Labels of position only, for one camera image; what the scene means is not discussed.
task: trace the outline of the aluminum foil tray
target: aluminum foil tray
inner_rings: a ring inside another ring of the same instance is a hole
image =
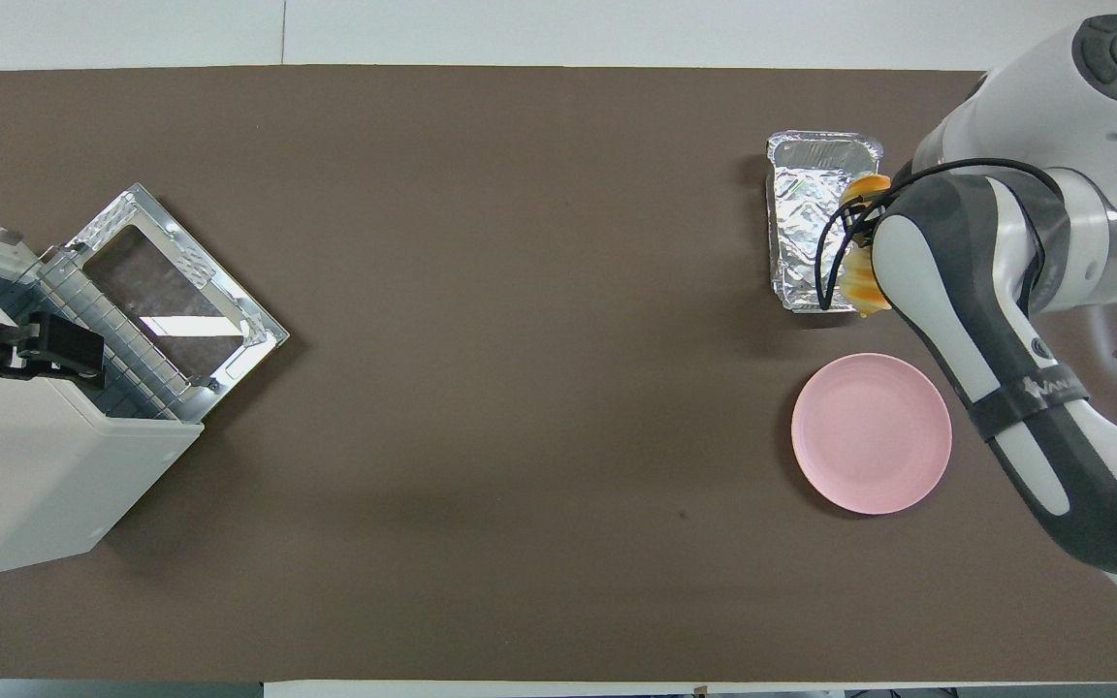
[[[773,290],[793,313],[821,313],[812,286],[817,239],[848,182],[878,171],[881,144],[857,133],[782,131],[770,137],[767,155],[773,165],[766,181]],[[823,279],[832,274],[830,265],[841,236],[842,229],[836,224],[821,256]],[[831,313],[855,309],[840,290],[834,290]]]

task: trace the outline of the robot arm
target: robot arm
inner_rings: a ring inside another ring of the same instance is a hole
[[[935,173],[878,219],[878,286],[944,366],[1033,516],[1117,583],[1117,428],[1030,313],[1117,300],[1117,15],[984,79],[914,159],[1043,168]]]

